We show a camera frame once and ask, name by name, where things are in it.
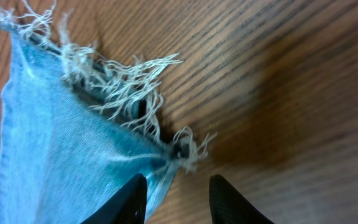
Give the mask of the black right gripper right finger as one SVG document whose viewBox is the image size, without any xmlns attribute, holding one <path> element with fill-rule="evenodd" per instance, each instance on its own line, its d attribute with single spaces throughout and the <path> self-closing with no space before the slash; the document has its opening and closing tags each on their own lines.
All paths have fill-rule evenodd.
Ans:
<svg viewBox="0 0 358 224">
<path fill-rule="evenodd" d="M 221 175 L 209 180 L 209 206 L 213 224 L 273 224 Z"/>
</svg>

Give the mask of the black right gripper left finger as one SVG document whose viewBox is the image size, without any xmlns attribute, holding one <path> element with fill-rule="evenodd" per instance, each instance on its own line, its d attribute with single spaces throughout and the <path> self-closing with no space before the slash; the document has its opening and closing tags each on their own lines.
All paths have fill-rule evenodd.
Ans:
<svg viewBox="0 0 358 224">
<path fill-rule="evenodd" d="M 136 174 L 81 224 L 144 224 L 146 207 L 147 179 Z"/>
</svg>

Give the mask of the light blue denim jeans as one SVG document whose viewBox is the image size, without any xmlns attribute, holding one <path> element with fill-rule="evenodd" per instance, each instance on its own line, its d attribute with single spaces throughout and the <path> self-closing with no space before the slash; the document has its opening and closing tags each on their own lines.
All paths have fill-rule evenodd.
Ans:
<svg viewBox="0 0 358 224">
<path fill-rule="evenodd" d="M 70 40 L 66 17 L 54 43 L 52 14 L 0 6 L 12 46 L 1 92 L 0 223 L 82 223 L 136 174 L 147 179 L 146 221 L 177 170 L 195 171 L 213 138 L 197 143 L 184 127 L 161 140 L 158 76 L 178 59 L 105 59 L 95 44 Z"/>
</svg>

